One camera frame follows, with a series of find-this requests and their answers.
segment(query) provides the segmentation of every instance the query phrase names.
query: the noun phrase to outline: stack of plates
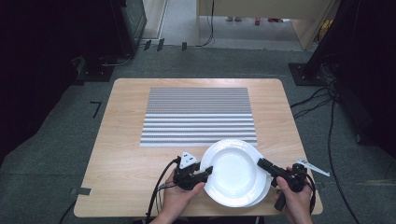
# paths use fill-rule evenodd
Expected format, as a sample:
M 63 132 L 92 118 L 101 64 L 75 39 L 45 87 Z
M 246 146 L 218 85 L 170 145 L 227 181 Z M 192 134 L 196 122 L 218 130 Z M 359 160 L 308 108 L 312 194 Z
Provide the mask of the stack of plates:
M 213 166 L 205 191 L 213 200 L 229 207 L 259 203 L 271 186 L 271 176 L 257 165 L 260 158 L 262 154 L 245 141 L 218 141 L 201 161 L 201 170 Z

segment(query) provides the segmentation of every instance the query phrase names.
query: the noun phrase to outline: person's right hand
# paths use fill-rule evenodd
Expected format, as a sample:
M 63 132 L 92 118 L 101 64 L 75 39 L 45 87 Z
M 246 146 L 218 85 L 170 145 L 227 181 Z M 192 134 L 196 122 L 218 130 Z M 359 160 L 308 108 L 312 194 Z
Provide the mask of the person's right hand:
M 296 193 L 289 188 L 288 182 L 284 178 L 278 176 L 276 182 L 286 196 L 284 211 L 289 222 L 292 224 L 312 224 L 310 214 L 312 189 L 305 185 L 302 191 Z

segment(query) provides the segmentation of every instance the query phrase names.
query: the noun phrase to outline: gray carpet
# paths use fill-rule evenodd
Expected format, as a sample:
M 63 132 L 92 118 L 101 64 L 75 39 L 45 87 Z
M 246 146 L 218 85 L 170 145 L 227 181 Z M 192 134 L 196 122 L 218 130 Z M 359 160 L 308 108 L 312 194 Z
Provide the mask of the gray carpet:
M 140 49 L 134 59 L 116 67 L 109 83 L 71 86 L 51 111 L 39 132 L 5 158 L 0 172 L 0 223 L 57 223 L 75 200 L 70 189 L 79 187 L 105 112 L 115 79 L 120 77 L 242 77 L 279 78 L 290 104 L 309 97 L 318 87 L 296 87 L 288 63 L 306 63 L 307 51 L 258 49 L 198 49 L 154 46 Z M 293 108 L 293 113 L 316 105 L 325 96 Z M 97 105 L 101 101 L 96 118 Z M 309 161 L 330 172 L 327 137 L 331 104 L 296 120 Z M 332 162 L 342 189 L 360 223 L 396 223 L 394 159 L 378 147 L 355 143 L 355 130 L 341 104 L 335 104 L 332 131 Z M 323 213 L 315 223 L 354 223 L 333 176 L 314 174 Z M 131 217 L 78 218 L 70 211 L 64 223 L 131 223 Z M 286 219 L 266 217 L 266 223 Z

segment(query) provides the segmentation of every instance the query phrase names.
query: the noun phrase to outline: striped mat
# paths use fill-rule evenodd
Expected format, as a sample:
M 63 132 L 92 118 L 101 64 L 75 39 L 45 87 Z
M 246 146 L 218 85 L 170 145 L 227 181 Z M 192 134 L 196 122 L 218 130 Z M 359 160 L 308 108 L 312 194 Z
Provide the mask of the striped mat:
M 151 88 L 141 147 L 207 147 L 237 138 L 257 146 L 247 88 Z

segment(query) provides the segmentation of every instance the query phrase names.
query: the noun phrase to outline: wooden desk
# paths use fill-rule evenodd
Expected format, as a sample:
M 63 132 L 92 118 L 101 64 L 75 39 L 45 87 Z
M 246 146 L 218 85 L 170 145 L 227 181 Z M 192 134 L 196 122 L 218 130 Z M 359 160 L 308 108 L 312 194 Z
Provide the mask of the wooden desk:
M 257 149 L 272 163 L 286 167 L 297 158 L 306 159 L 282 83 L 278 79 L 164 79 L 121 78 L 116 80 L 93 147 L 77 217 L 144 217 L 151 193 L 163 169 L 183 150 L 201 159 L 207 147 L 140 147 L 151 87 L 243 87 L 247 88 L 258 138 Z M 278 215 L 276 191 L 248 208 L 230 208 L 213 201 L 205 192 L 191 201 L 182 216 Z M 322 211 L 319 196 L 313 214 Z
M 292 19 L 292 26 L 303 49 L 309 48 L 321 24 L 340 0 L 216 0 L 213 16 Z M 213 0 L 196 0 L 196 34 L 200 45 L 200 16 L 212 15 Z

